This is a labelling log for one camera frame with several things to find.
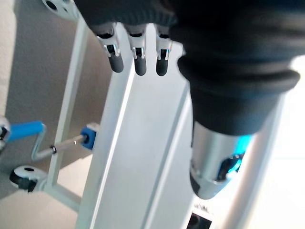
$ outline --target metal rod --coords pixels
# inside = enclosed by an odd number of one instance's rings
[[[215,221],[216,225],[211,225],[211,228],[246,228],[272,153],[283,103],[284,95],[269,115],[262,130],[255,136],[254,143],[249,149],[250,152],[245,155],[244,162],[239,170],[241,174],[237,191],[227,211],[228,213],[220,222]]]
[[[71,55],[65,93],[61,106],[61,114],[55,136],[55,144],[65,140],[68,135],[76,93],[81,78],[82,64],[87,48],[88,34],[89,29],[86,22],[82,16],[80,16]],[[60,152],[52,156],[46,188],[51,188],[53,185],[57,184],[62,157],[63,154]]]
[[[37,160],[44,159],[44,158],[51,156],[58,152],[63,153],[63,151],[66,148],[79,144],[79,143],[82,143],[84,140],[85,140],[85,136],[83,136],[83,135],[79,135],[74,138],[68,139],[68,140],[63,141],[54,146],[50,146],[50,148],[48,148],[48,149],[45,149],[40,152],[36,152],[35,154],[32,154],[32,160],[37,161]]]
[[[78,212],[81,203],[81,197],[57,184],[53,188],[45,189],[46,193],[57,199],[59,202]]]

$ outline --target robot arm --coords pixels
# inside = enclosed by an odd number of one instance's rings
[[[299,80],[291,59],[305,53],[304,3],[296,1],[75,0],[89,28],[101,37],[105,25],[121,22],[130,37],[136,71],[146,71],[146,23],[157,27],[157,73],[164,75],[171,49],[181,42],[178,61],[190,82],[193,103],[191,184],[212,198],[237,172],[247,142],[258,132],[280,94]],[[107,47],[112,43],[102,41]],[[116,72],[122,70],[112,63]]]

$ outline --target white metal frame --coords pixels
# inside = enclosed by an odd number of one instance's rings
[[[121,29],[118,33],[119,40],[123,36],[122,31],[123,29],[121,26]],[[78,27],[71,56],[71,63],[63,97],[55,143],[62,142],[67,138],[76,93],[80,81],[81,67],[87,46],[88,34],[89,29],[86,26],[83,18],[80,17],[78,20]],[[129,45],[127,43],[121,42],[121,49],[123,50],[122,53],[129,53],[128,48]],[[132,56],[123,55],[123,61],[123,72],[120,74],[112,74],[105,109],[101,120],[100,130],[96,138],[97,141],[94,146],[93,158],[82,198],[57,183],[63,157],[62,152],[58,152],[57,154],[53,155],[51,159],[49,174],[47,183],[44,187],[44,191],[79,213],[78,221],[76,224],[77,229],[99,228],[99,226],[96,225],[98,210],[101,204],[107,175],[111,166],[113,153],[120,133],[120,128],[123,122],[125,109],[128,103],[135,75],[134,68],[132,67]],[[169,144],[167,153],[165,154],[165,160],[160,165],[158,179],[156,180],[156,189],[147,208],[141,229],[156,228],[153,224],[156,221],[156,212],[160,211],[161,208],[160,201],[164,190],[164,185],[167,182],[169,176],[169,170],[172,166],[173,158],[178,147],[178,142],[183,131],[183,126],[187,122],[188,115],[190,115],[191,100],[187,91],[188,87],[186,85],[181,97],[180,105],[177,109],[176,117],[173,121],[173,127],[168,139]],[[240,182],[240,186],[238,187],[238,191],[235,194],[235,201],[233,201],[230,212],[226,215],[222,223],[220,225],[213,223],[212,226],[214,228],[244,228],[247,216],[252,208],[256,192],[259,188],[262,177],[264,176],[264,171],[269,158],[269,152],[271,151],[270,147],[274,139],[274,134],[276,132],[276,126],[278,125],[280,113],[281,104],[279,104],[278,107],[274,110],[273,115],[271,115],[269,118],[269,121],[265,125],[264,129],[256,137],[256,142],[259,142],[260,146],[256,144],[252,152],[249,153],[249,160],[255,159],[256,162],[262,160],[263,163],[254,163],[252,165],[251,163],[248,163],[247,170],[243,169],[245,167],[244,165],[242,166],[241,171],[244,173]],[[247,188],[250,179],[254,183],[252,186],[250,186],[251,188]],[[183,220],[184,223],[182,228],[185,228],[190,213],[191,201],[190,206],[185,209],[185,219]]]
[[[60,143],[67,139],[76,93],[81,78],[81,68],[87,47],[88,34],[89,29],[86,22],[82,17],[79,17],[55,143]],[[78,211],[81,197],[57,183],[62,157],[63,152],[52,155],[44,191],[71,209]]]

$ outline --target robotic finger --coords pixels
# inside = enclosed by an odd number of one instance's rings
[[[107,54],[112,70],[116,73],[123,71],[123,60],[119,48],[119,40],[113,23],[105,23],[97,34],[101,46]]]
[[[146,24],[131,26],[124,25],[130,44],[130,49],[134,58],[134,68],[138,75],[146,73]]]
[[[159,76],[167,73],[168,57],[172,49],[173,42],[168,35],[168,27],[156,25],[156,51],[157,65],[156,71]]]

